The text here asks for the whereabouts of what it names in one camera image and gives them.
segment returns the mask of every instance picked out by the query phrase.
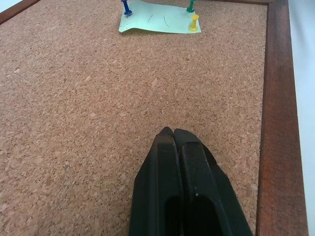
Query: paper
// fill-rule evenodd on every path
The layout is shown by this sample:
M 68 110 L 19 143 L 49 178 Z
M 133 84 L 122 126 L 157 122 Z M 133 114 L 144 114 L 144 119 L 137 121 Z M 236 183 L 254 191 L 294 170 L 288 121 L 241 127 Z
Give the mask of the paper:
M 198 30 L 189 30 L 192 24 L 191 16 L 195 13 L 187 12 L 186 7 L 159 5 L 139 0 L 128 2 L 128 6 L 132 15 L 125 16 L 125 8 L 123 9 L 119 32 L 138 28 L 166 33 L 201 33 L 198 20 L 196 24 Z

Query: cork board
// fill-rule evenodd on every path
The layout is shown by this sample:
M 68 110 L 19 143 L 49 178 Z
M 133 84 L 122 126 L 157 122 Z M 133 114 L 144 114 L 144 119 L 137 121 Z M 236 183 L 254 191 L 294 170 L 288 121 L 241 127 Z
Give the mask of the cork board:
M 127 235 L 164 126 L 210 149 L 254 232 L 267 7 L 199 0 L 192 35 L 120 34 L 121 10 L 41 0 L 0 26 L 1 234 Z

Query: push pin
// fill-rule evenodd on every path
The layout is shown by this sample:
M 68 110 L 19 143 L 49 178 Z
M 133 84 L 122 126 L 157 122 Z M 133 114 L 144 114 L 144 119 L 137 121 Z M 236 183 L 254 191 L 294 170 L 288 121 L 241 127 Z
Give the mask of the push pin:
M 197 31 L 198 27 L 197 27 L 196 23 L 197 23 L 197 20 L 198 20 L 199 16 L 196 15 L 196 14 L 193 14 L 191 16 L 191 18 L 192 18 L 192 24 L 189 26 L 189 30 L 190 31 Z
M 187 7 L 187 12 L 190 12 L 190 13 L 192 13 L 192 12 L 194 12 L 195 10 L 194 10 L 194 8 L 193 8 L 193 2 L 194 2 L 195 0 L 190 0 L 190 5 L 189 5 L 189 7 Z
M 125 7 L 125 15 L 130 16 L 132 14 L 132 11 L 129 9 L 128 4 L 127 4 L 127 0 L 122 0 L 122 2 L 124 3 L 124 7 Z

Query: wooden frame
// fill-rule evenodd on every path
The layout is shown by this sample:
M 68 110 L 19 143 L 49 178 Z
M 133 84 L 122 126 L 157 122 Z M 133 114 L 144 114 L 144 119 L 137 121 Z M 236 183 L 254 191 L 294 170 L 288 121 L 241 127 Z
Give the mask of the wooden frame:
M 0 24 L 38 1 L 0 13 Z M 219 1 L 268 5 L 256 235 L 306 236 L 288 0 Z

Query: yellow push pin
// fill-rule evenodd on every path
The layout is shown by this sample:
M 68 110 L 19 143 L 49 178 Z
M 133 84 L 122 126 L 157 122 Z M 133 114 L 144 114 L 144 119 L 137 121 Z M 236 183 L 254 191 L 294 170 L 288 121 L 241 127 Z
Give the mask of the yellow push pin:
M 193 14 L 191 16 L 191 18 L 192 18 L 192 24 L 189 26 L 189 30 L 190 31 L 197 31 L 198 27 L 197 27 L 196 23 L 197 23 L 197 20 L 198 20 L 199 16 L 196 15 L 196 14 Z

